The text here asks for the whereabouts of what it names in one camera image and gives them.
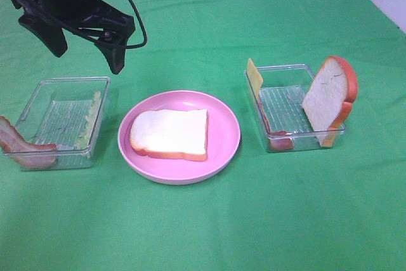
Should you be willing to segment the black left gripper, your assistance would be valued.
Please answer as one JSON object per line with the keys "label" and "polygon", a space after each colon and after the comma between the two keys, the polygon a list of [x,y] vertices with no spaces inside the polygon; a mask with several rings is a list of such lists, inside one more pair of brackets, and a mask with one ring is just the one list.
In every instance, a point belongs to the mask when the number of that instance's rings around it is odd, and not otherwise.
{"label": "black left gripper", "polygon": [[110,71],[124,68],[127,40],[134,32],[134,18],[102,0],[11,0],[23,8],[18,23],[35,35],[56,57],[68,49],[63,29],[85,39],[97,37],[95,46]]}

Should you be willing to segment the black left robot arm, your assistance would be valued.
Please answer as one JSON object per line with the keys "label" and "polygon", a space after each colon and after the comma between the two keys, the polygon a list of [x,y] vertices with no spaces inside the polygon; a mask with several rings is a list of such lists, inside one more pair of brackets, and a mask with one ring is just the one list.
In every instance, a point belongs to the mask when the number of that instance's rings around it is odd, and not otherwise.
{"label": "black left robot arm", "polygon": [[68,49],[64,31],[91,41],[102,52],[110,71],[124,68],[134,18],[103,0],[11,0],[23,9],[19,24],[35,35],[56,57]]}

